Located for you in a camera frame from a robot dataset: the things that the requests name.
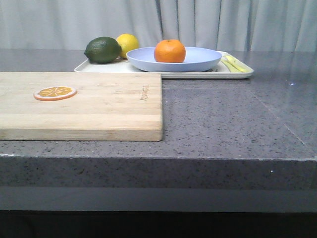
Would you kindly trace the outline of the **orange mandarin fruit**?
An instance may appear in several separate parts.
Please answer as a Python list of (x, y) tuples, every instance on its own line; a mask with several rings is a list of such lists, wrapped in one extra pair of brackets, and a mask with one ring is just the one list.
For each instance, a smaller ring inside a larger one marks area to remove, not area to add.
[(186, 57), (184, 45), (176, 39), (160, 41), (154, 50), (156, 62), (182, 63)]

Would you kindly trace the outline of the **dark green lime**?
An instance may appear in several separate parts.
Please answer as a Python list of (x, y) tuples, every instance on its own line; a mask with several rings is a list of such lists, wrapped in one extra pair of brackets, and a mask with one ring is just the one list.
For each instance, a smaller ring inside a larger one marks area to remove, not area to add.
[(84, 55), (92, 63), (111, 63), (121, 53), (121, 46), (112, 37), (98, 37), (91, 40)]

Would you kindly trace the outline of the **grey curtain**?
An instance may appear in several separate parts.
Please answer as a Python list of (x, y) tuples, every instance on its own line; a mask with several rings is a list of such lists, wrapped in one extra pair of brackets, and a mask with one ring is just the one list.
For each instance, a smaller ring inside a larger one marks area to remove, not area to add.
[(93, 38), (135, 35), (224, 51), (315, 52), (314, 0), (3, 0), (3, 49), (82, 50)]

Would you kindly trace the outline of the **yellow lemon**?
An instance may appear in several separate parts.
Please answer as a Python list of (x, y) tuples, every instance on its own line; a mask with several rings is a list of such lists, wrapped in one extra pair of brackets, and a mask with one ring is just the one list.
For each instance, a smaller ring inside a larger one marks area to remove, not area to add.
[(129, 51), (139, 48), (139, 41), (132, 34), (128, 34), (128, 33), (121, 34), (120, 36), (116, 38), (116, 41), (121, 47), (121, 53), (119, 56), (122, 59), (127, 59), (127, 53)]

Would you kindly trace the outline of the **white rectangular tray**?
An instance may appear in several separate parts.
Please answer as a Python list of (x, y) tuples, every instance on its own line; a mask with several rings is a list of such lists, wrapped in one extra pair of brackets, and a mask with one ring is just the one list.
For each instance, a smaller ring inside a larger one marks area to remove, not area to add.
[[(233, 63), (244, 69), (243, 72), (231, 64), (220, 61), (217, 66), (205, 72), (162, 72), (162, 79), (245, 79), (253, 75), (254, 70), (227, 52), (220, 52), (226, 60), (232, 59)], [(88, 60), (78, 65), (75, 72), (104, 72), (104, 73), (142, 73), (131, 65), (126, 59), (116, 59), (108, 64), (91, 64)]]

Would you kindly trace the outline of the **wooden cutting board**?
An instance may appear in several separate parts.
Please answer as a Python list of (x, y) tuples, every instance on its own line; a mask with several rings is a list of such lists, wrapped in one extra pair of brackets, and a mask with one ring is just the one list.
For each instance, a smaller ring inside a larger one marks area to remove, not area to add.
[[(76, 95), (40, 101), (43, 88)], [(160, 141), (162, 84), (158, 73), (2, 72), (2, 140)]]

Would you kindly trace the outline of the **orange slice piece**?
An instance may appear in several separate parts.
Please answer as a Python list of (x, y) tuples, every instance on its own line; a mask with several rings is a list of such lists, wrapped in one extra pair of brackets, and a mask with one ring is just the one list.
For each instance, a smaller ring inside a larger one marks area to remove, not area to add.
[(70, 98), (76, 95), (77, 90), (68, 86), (54, 86), (43, 88), (33, 94), (36, 100), (40, 101), (58, 101)]

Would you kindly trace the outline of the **light blue plate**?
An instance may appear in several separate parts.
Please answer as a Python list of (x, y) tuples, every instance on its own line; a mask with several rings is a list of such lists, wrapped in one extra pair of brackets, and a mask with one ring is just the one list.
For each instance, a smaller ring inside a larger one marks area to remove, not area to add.
[(182, 63), (157, 62), (155, 47), (138, 48), (127, 53), (130, 63), (146, 72), (204, 72), (217, 66), (222, 58), (218, 51), (187, 47)]

